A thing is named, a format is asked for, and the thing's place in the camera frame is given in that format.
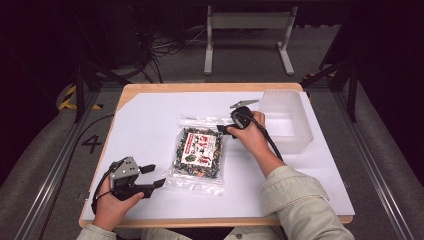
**clear plastic box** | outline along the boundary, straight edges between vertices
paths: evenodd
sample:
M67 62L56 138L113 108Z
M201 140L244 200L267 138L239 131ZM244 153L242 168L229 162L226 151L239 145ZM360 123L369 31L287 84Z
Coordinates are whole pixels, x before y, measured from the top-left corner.
M266 90L259 100L266 128L281 153L299 154L314 140L299 92Z

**person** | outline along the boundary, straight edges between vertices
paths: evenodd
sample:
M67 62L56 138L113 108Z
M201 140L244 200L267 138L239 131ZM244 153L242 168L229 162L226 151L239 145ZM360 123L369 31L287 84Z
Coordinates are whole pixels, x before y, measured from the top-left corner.
M254 119L265 128L265 115L255 111L252 113ZM255 124L251 123L244 130L228 127L227 131L240 139L258 162L266 177L261 189L264 215L276 213L288 239L354 239L325 200L327 194L319 181L294 170L280 160ZM109 191L108 186L105 181L100 194ZM112 194L100 198L93 224L81 231L78 240L115 239L116 235L111 231L142 197L143 194L139 194L122 202ZM143 229L142 232L145 232L142 239L146 240L188 239L165 229ZM279 239L270 228L241 227L234 228L225 240L241 237L244 240Z

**hand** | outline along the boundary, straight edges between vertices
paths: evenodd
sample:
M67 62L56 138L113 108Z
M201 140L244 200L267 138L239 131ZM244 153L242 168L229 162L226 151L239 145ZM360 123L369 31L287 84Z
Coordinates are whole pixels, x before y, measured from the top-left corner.
M261 112L252 111L253 118L264 128L265 127L265 114ZM265 139L262 132L254 123L250 123L245 129L237 129L234 127L228 127L227 131L240 139L244 147L252 153L254 157L264 152L271 152L268 142Z
M100 187L99 196L109 191L110 179L106 177ZM122 221L128 210L136 205L143 197L144 193L140 192L125 201L121 201L113 196L111 192L107 193L97 201L96 217L94 218L93 225L107 231L113 231Z

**sleeve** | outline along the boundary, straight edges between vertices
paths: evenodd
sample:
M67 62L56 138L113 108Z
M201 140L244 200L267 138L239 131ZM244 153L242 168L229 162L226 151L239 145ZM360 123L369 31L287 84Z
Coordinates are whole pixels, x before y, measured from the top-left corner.
M261 195L264 214L276 212L289 239L354 239L313 177L289 166L279 167L268 175Z
M77 240L116 240L116 233L106 231L95 225L89 224L83 228Z

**plastic bag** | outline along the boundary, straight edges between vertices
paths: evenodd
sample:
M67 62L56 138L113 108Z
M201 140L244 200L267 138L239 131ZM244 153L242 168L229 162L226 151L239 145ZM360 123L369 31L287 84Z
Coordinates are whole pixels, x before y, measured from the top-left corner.
M164 187L193 193L224 194L224 136L217 124L229 119L182 117L173 161Z

